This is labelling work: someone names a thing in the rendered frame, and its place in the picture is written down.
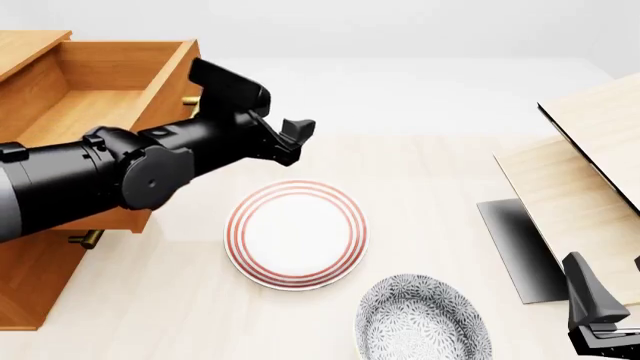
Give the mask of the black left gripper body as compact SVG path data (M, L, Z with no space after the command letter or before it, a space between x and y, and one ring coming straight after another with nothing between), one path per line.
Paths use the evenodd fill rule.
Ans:
M251 111L254 125L250 128L248 157L275 161L285 167L297 162L301 155L299 149L285 149L281 143L281 131L276 132L257 113Z

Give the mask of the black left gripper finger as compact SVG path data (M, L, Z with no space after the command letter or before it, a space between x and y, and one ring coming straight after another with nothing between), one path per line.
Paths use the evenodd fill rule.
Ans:
M204 59L193 59L188 80L202 88L203 114L270 113L271 94L264 86Z
M314 120L284 119L281 128L281 143L285 149L299 149L313 136L315 127Z

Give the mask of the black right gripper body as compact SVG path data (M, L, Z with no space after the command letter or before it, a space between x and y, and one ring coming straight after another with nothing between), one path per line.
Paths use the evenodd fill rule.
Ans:
M594 331L578 326L568 336L578 356L640 356L640 330Z

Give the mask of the pale wooden shelf unit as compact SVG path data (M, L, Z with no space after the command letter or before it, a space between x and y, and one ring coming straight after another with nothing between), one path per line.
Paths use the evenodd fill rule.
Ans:
M554 137L494 155L555 260L640 305L640 73L538 104Z

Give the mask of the white plate with red rings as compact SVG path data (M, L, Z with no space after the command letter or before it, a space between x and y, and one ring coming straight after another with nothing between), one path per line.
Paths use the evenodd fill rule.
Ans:
M355 269L370 234L365 213L341 188L294 179L245 197L228 216L223 244L230 262L250 281L305 291Z

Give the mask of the wooden cabinet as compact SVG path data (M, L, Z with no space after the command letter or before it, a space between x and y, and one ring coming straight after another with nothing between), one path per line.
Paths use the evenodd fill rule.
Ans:
M69 30L0 30L0 143L19 140L66 95L54 50L71 35ZM43 325L85 254L68 239L85 234L65 225L0 243L0 330Z

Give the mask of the open wooden drawer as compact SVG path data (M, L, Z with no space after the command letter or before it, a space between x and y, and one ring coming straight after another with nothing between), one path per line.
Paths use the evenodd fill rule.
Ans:
M19 140L33 148L72 143L100 126L142 131L189 116L182 98L200 95L188 80L196 41L63 41L54 50L68 86ZM150 210L115 208L60 225L140 233Z

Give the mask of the grey patterned bowl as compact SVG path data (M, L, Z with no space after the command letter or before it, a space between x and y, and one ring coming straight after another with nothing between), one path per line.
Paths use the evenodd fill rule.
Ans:
M427 275L392 275L367 290L356 310L354 338L361 360L493 360L476 308Z

